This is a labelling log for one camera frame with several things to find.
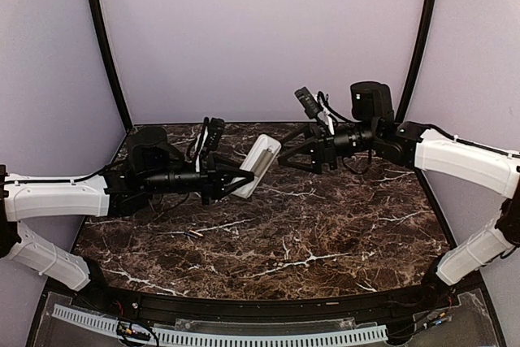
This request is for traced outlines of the grey battery cover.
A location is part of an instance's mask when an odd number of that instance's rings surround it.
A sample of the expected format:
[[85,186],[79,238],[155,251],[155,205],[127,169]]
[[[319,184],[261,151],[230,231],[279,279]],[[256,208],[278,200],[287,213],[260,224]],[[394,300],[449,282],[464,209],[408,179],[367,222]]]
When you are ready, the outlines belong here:
[[264,175],[264,173],[271,165],[273,157],[274,154],[270,149],[265,149],[259,154],[251,169],[251,171],[256,175],[256,177]]

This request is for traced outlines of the white remote control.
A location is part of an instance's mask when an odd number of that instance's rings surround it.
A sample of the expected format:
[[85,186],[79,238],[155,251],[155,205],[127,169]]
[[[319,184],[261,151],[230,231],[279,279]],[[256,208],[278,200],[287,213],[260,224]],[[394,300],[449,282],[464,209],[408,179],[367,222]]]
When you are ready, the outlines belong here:
[[279,141],[267,134],[261,134],[240,166],[241,170],[253,173],[253,180],[239,187],[233,194],[240,198],[249,198],[258,187],[271,164],[275,161],[280,150],[281,143]]

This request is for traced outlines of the black front frame rail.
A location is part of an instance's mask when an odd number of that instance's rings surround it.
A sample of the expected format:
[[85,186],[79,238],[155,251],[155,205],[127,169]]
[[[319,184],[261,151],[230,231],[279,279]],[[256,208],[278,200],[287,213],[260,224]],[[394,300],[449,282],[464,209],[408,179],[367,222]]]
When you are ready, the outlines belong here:
[[177,319],[267,323],[346,317],[353,317],[359,322],[365,320],[399,322],[423,311],[421,306],[402,305],[417,300],[420,292],[420,287],[415,285],[380,293],[342,297],[240,301],[174,297],[108,287],[102,297],[106,300],[103,306],[109,313],[117,312],[112,302],[119,301],[123,306],[125,317],[150,324],[173,324]]

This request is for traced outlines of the left black frame post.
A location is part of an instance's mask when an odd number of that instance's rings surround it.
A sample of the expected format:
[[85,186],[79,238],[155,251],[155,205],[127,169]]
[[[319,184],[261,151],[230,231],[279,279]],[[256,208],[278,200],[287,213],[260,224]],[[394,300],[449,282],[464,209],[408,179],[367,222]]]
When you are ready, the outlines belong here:
[[105,20],[102,13],[101,0],[88,0],[88,2],[91,19],[93,21],[94,32],[97,38],[98,48],[102,56],[102,62],[110,86],[111,95],[114,99],[123,128],[125,132],[129,132],[133,128],[133,123],[115,67],[115,61],[111,51],[111,44],[109,42]]

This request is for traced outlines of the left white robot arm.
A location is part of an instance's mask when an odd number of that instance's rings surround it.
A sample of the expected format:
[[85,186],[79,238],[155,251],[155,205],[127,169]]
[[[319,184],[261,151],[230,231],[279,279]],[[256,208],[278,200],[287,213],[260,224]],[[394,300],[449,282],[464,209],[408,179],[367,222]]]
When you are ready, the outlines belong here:
[[115,304],[99,265],[38,236],[26,219],[83,215],[124,217],[146,208],[155,194],[199,193],[203,204],[254,180],[251,171],[214,157],[221,131],[198,142],[193,161],[167,140],[162,127],[127,139],[126,158],[83,177],[36,178],[1,169],[1,255],[80,292],[97,311]]

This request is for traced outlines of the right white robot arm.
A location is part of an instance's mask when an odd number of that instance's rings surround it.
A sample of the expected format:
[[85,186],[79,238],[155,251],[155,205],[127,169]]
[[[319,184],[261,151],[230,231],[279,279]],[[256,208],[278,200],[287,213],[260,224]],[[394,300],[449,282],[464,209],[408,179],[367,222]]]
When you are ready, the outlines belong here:
[[366,151],[401,167],[469,181],[505,199],[498,217],[432,263],[414,293],[415,303],[430,310],[448,287],[519,247],[519,153],[464,140],[433,124],[398,123],[385,84],[357,82],[350,92],[352,119],[334,111],[323,93],[313,95],[306,87],[295,92],[311,122],[284,138],[302,135],[304,141],[281,153],[279,164],[320,173],[323,165],[335,169],[339,159]]

